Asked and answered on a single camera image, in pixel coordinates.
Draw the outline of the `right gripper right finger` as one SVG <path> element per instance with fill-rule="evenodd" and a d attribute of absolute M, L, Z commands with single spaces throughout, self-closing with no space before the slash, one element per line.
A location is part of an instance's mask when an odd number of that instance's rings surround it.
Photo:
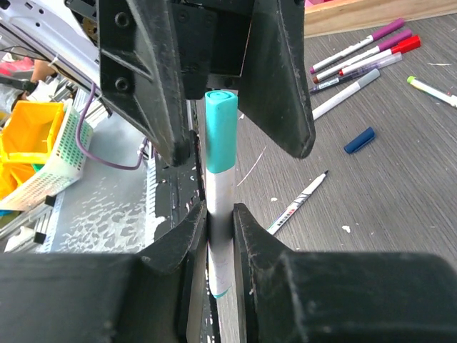
<path fill-rule="evenodd" d="M 433 254 L 297 252 L 233 211 L 242 342 L 454 342 L 456 272 Z"/>

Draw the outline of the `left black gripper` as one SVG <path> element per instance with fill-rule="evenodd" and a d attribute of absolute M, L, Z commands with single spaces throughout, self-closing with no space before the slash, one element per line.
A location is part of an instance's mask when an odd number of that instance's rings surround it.
<path fill-rule="evenodd" d="M 99 1 L 101 93 L 180 166 L 190 156 L 185 97 L 235 89 L 241 77 L 240 111 L 304 159 L 316 134 L 303 30 L 303 1 Z"/>

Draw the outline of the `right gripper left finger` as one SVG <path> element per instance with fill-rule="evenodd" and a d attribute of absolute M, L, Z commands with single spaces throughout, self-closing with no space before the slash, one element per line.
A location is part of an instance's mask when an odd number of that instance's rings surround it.
<path fill-rule="evenodd" d="M 3 342 L 198 342 L 205 202 L 136 254 L 3 254 Z"/>

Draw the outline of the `teal cap marker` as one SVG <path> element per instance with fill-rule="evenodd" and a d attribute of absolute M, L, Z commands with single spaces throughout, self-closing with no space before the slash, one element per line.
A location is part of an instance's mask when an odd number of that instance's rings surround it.
<path fill-rule="evenodd" d="M 235 201 L 238 97 L 229 91 L 205 94 L 205 189 L 209 214 L 209 286 L 220 298 L 233 279 L 233 208 Z"/>

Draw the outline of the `white grey marker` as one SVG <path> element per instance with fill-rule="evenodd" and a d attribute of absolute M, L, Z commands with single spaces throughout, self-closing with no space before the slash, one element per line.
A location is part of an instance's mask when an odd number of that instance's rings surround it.
<path fill-rule="evenodd" d="M 350 86 L 347 86 L 345 89 L 332 96 L 329 100 L 322 103 L 320 106 L 316 107 L 313 111 L 313 119 L 317 120 L 322 115 L 326 114 L 328 111 L 332 110 L 334 107 L 339 105 L 342 101 L 346 100 L 350 96 L 354 95 L 357 91 L 364 88 L 372 81 L 376 80 L 380 76 L 378 69 L 373 69 L 368 72 L 366 75 L 361 77 L 358 81 L 355 81 Z"/>

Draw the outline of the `dark purple marker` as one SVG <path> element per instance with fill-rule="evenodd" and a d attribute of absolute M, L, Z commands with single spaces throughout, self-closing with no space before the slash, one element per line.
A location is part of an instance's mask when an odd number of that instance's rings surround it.
<path fill-rule="evenodd" d="M 343 83 L 349 82 L 353 79 L 357 79 L 360 76 L 367 74 L 368 72 L 370 72 L 373 69 L 382 69 L 391 64 L 395 64 L 396 62 L 401 61 L 401 60 L 402 60 L 401 52 L 398 52 L 394 55 L 383 57 L 379 61 L 375 61 L 366 66 L 362 66 L 361 68 L 358 68 L 354 71 L 346 73 L 343 76 L 337 76 L 328 81 L 321 82 L 320 84 L 317 84 L 313 88 L 309 89 L 309 92 L 310 92 L 310 94 L 317 94 L 325 89 L 335 87 L 338 84 L 343 84 Z"/>

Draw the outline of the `green cap white marker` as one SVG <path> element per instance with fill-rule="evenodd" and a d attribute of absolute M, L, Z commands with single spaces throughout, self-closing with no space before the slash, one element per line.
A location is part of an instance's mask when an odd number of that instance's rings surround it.
<path fill-rule="evenodd" d="M 417 79 L 415 76 L 409 76 L 407 78 L 408 84 L 410 84 L 415 89 L 418 89 L 434 98 L 437 98 L 446 104 L 456 108 L 456 95 L 445 94 L 443 91 L 434 88 L 423 81 Z"/>

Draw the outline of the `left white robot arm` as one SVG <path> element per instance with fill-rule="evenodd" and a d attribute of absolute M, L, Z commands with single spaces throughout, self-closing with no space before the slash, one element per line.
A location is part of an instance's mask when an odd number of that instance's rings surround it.
<path fill-rule="evenodd" d="M 238 108 L 290 156 L 315 129 L 302 1 L 3 1 L 1 31 L 55 63 L 171 166 L 190 155 L 188 101 L 233 89 Z"/>

